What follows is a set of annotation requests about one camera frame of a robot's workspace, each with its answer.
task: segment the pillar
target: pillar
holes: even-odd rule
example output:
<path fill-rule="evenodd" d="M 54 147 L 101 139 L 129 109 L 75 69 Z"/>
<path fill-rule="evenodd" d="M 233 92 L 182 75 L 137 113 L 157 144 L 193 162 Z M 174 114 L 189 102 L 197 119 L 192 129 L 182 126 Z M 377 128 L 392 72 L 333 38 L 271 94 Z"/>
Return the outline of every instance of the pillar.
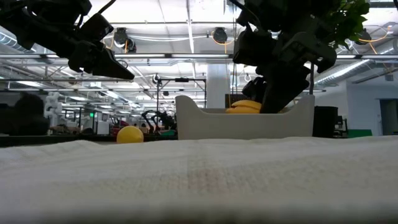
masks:
<path fill-rule="evenodd" d="M 207 65 L 207 108 L 225 108 L 225 94 L 231 93 L 226 64 Z"/>

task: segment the white towel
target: white towel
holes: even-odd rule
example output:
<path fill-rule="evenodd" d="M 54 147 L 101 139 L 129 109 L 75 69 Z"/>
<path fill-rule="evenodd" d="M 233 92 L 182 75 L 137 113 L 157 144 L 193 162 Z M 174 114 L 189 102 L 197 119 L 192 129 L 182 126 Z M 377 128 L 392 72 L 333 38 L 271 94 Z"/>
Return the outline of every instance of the white towel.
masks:
<path fill-rule="evenodd" d="M 0 149 L 3 220 L 360 220 L 398 216 L 397 197 L 396 136 Z"/>

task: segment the ceiling light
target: ceiling light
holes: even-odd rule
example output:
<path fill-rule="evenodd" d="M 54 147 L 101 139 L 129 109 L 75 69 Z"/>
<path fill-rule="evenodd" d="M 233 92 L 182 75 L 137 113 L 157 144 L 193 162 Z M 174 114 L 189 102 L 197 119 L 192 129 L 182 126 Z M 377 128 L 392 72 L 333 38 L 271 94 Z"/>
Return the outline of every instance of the ceiling light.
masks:
<path fill-rule="evenodd" d="M 18 83 L 24 84 L 24 85 L 29 85 L 32 87 L 41 87 L 42 85 L 38 84 L 37 82 L 30 82 L 30 81 L 19 81 Z"/>
<path fill-rule="evenodd" d="M 172 54 L 172 58 L 229 58 L 228 54 Z"/>
<path fill-rule="evenodd" d="M 141 106 L 135 103 L 131 103 L 130 106 L 132 106 L 133 108 L 140 108 Z"/>
<path fill-rule="evenodd" d="M 84 97 L 79 97 L 79 96 L 69 96 L 69 98 L 73 100 L 78 100 L 78 101 L 86 101 L 87 99 Z"/>
<path fill-rule="evenodd" d="M 119 96 L 116 93 L 112 92 L 112 91 L 107 91 L 106 94 L 108 96 L 112 97 L 112 98 L 115 98 L 115 99 L 119 98 Z"/>
<path fill-rule="evenodd" d="M 136 82 L 132 82 L 131 85 L 133 88 L 139 88 L 139 84 Z"/>
<path fill-rule="evenodd" d="M 116 54 L 115 58 L 165 58 L 165 54 Z"/>
<path fill-rule="evenodd" d="M 355 58 L 355 55 L 337 55 L 337 59 Z"/>
<path fill-rule="evenodd" d="M 43 89 L 43 91 L 75 91 L 74 89 Z"/>
<path fill-rule="evenodd" d="M 8 91 L 40 91 L 39 89 L 33 88 L 18 88 L 18 89 L 7 89 Z"/>
<path fill-rule="evenodd" d="M 363 55 L 362 59 L 398 59 L 396 55 Z"/>
<path fill-rule="evenodd" d="M 137 96 L 137 100 L 151 100 L 150 96 Z"/>
<path fill-rule="evenodd" d="M 390 51 L 392 51 L 392 50 L 394 50 L 394 48 L 391 48 L 391 49 L 385 50 L 385 51 L 381 52 L 380 54 L 386 54 L 386 53 L 388 53 L 388 52 L 390 52 Z"/>

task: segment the banana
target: banana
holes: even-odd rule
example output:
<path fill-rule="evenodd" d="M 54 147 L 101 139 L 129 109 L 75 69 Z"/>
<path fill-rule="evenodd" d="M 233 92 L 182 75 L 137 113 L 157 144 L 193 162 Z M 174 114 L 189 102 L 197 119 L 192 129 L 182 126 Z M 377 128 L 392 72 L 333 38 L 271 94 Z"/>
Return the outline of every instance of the banana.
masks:
<path fill-rule="evenodd" d="M 240 106 L 245 106 L 248 108 L 253 108 L 256 110 L 260 110 L 261 109 L 261 103 L 258 103 L 256 101 L 252 101 L 252 100 L 241 100 L 238 102 L 235 102 L 232 104 L 232 107 L 240 107 Z"/>
<path fill-rule="evenodd" d="M 260 113 L 260 109 L 254 109 L 247 106 L 237 106 L 235 108 L 228 108 L 226 110 L 230 114 L 250 114 L 250 113 Z"/>

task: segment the workstation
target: workstation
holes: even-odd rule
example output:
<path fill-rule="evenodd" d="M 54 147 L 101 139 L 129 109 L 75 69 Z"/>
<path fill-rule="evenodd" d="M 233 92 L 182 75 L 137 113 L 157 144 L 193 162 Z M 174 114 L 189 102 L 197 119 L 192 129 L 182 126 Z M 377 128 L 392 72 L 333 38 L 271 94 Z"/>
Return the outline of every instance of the workstation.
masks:
<path fill-rule="evenodd" d="M 397 10 L 0 1 L 0 222 L 396 220 Z"/>

